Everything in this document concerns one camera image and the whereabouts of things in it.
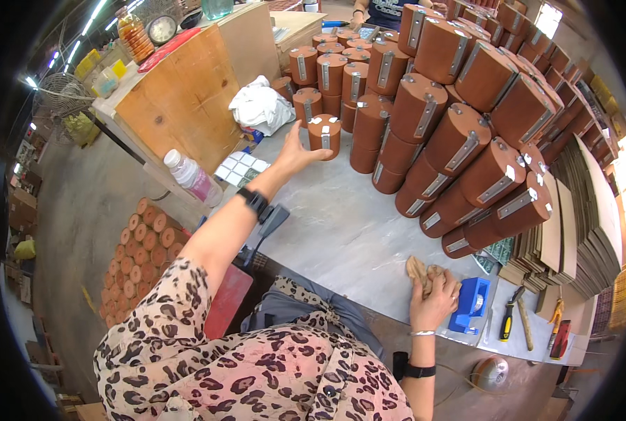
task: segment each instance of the white cloth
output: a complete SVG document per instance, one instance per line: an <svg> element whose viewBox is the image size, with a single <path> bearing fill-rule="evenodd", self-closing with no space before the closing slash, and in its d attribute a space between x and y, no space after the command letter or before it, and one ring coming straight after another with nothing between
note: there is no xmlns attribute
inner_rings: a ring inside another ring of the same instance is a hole
<svg viewBox="0 0 626 421"><path fill-rule="evenodd" d="M236 122L265 136L271 136L296 117L292 104L271 88L263 75L238 91L229 104L229 110L233 112Z"/></svg>

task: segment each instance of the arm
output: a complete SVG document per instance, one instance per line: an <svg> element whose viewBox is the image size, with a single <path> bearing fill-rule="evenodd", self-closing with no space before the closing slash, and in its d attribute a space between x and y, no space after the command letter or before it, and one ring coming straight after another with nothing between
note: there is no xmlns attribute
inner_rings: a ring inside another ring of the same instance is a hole
<svg viewBox="0 0 626 421"><path fill-rule="evenodd" d="M410 319L412 332L437 330L443 319L458 307L457 281L446 269L443 275L435 278L432 292L423 299L423 285L413 284ZM414 367L432 367L435 365L435 335L416 336L411 342L409 364ZM413 416L417 421L432 419L435 401L435 376L414 379L404 377L402 390L409 399Z"/></svg>
<svg viewBox="0 0 626 421"><path fill-rule="evenodd" d="M271 201L292 175L332 154L329 149L304 150L299 140L300 126L300 121L294 124L273 165L252 180L248 190L259 191ZM180 252L179 257L187 257L205 268L210 296L216 294L224 273L256 224L257 215L245 205L245 198L234 196L191 236Z"/></svg>
<svg viewBox="0 0 626 421"><path fill-rule="evenodd" d="M369 0L355 0L355 7L353 8L351 29L358 29L364 23L364 14L369 8Z"/></svg>

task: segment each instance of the window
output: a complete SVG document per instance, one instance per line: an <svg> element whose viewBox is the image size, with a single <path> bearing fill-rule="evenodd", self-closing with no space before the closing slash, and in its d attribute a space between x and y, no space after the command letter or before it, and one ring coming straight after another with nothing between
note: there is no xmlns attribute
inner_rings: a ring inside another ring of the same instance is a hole
<svg viewBox="0 0 626 421"><path fill-rule="evenodd" d="M559 27L562 16L563 13L556 7L548 3L543 3L542 6L540 6L540 12L537 14L535 26L551 39L556 33L556 28Z"/></svg>

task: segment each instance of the glass jar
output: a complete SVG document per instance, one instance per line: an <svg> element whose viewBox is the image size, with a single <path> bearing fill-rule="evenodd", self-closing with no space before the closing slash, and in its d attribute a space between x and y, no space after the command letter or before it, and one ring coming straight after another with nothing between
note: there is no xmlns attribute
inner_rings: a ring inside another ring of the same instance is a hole
<svg viewBox="0 0 626 421"><path fill-rule="evenodd" d="M126 6L119 9L116 16L119 18L117 23L119 38L133 61L137 65L141 65L147 57L154 53L154 44L147 36L142 21L134 14L129 13Z"/></svg>
<svg viewBox="0 0 626 421"><path fill-rule="evenodd" d="M233 0L201 0L200 7L208 20L217 20L233 12Z"/></svg>

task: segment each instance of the silver bracelet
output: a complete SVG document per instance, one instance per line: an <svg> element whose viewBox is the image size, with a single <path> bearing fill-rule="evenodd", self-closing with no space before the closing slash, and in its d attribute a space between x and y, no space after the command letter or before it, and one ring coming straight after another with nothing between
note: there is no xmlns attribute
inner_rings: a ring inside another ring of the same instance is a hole
<svg viewBox="0 0 626 421"><path fill-rule="evenodd" d="M409 332L409 336L430 336L434 335L436 332L433 330L421 330L418 332Z"/></svg>

